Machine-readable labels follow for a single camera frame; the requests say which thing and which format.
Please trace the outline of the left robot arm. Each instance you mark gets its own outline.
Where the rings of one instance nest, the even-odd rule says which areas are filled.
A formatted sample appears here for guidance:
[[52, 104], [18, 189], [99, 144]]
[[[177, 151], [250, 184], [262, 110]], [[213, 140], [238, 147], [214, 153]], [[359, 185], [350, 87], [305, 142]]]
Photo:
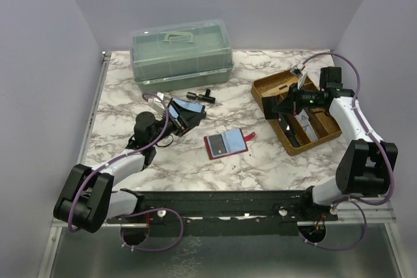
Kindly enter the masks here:
[[73, 166], [55, 203], [55, 219], [65, 222], [72, 232], [82, 229], [94, 233], [106, 220], [140, 208], [142, 195], [128, 189], [115, 191], [114, 186], [145, 170], [162, 139], [185, 135], [207, 115], [204, 105], [176, 98], [162, 106], [160, 120], [149, 111], [136, 116], [134, 133], [118, 156], [92, 167], [80, 163]]

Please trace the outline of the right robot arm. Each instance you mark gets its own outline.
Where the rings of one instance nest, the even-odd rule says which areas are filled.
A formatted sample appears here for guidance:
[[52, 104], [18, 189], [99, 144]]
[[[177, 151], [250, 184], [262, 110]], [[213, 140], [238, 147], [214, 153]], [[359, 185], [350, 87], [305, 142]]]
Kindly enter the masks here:
[[304, 86], [307, 75], [291, 70], [288, 82], [261, 95], [267, 120], [297, 116], [307, 109], [325, 109], [337, 122], [347, 149], [329, 181], [310, 187], [308, 197], [316, 206], [335, 206], [351, 199], [379, 206], [390, 200], [394, 191], [394, 166], [398, 149], [374, 132], [360, 109], [357, 96], [343, 87], [340, 67], [321, 69], [319, 88]]

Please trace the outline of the red card holder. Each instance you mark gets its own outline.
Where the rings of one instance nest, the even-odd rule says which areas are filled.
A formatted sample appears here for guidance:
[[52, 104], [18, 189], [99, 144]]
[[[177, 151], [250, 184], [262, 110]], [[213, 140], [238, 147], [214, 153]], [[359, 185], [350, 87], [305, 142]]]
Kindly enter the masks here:
[[225, 143], [227, 152], [224, 155], [221, 155], [218, 157], [213, 157], [211, 154], [208, 137], [212, 135], [204, 136], [205, 147], [207, 150], [208, 158], [210, 160], [216, 160], [216, 159], [232, 156], [235, 154], [247, 152], [248, 151], [247, 142], [255, 138], [255, 132], [252, 132], [248, 135], [244, 135], [240, 128], [228, 130], [226, 132], [219, 133], [219, 134], [223, 136], [223, 141]]

